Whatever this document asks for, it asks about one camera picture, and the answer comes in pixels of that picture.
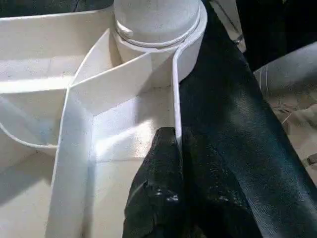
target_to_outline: plastic container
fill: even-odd
[[[155,131],[174,126],[181,141],[178,82],[197,59],[201,9],[193,33],[165,49],[120,38],[112,7],[0,19],[10,35],[0,38],[1,237],[121,236]]]

